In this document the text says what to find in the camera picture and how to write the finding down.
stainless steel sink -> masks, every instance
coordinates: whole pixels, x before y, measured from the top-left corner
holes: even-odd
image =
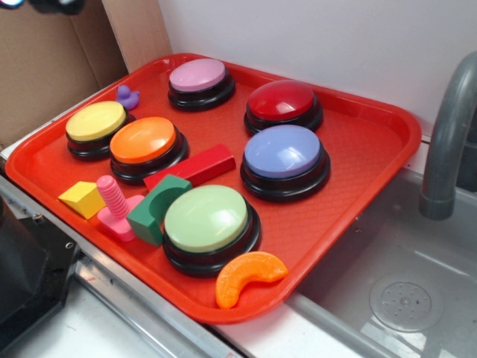
[[[418,211],[421,182],[403,169],[297,293],[398,357],[475,358],[477,195],[458,189],[454,215],[436,222]]]

red rectangular block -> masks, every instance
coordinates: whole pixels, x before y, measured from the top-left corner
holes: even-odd
[[[166,175],[175,175],[190,181],[192,186],[197,186],[235,167],[236,160],[232,153],[225,145],[219,144],[146,177],[144,183],[151,191]]]

drain strainer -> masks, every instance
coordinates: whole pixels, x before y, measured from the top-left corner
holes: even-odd
[[[386,326],[401,332],[420,332],[439,321],[443,299],[434,285],[412,274],[393,274],[371,290],[371,309]]]

orange wedge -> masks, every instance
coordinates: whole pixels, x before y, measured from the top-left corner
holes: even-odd
[[[274,282],[287,274],[288,269],[282,260],[268,252],[252,251],[237,256],[218,274],[215,284],[217,305],[225,310],[232,308],[249,282]]]

purple rubber duck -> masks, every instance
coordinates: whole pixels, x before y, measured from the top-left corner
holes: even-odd
[[[128,86],[122,84],[116,90],[116,102],[119,102],[127,110],[132,110],[139,103],[139,91],[131,92]]]

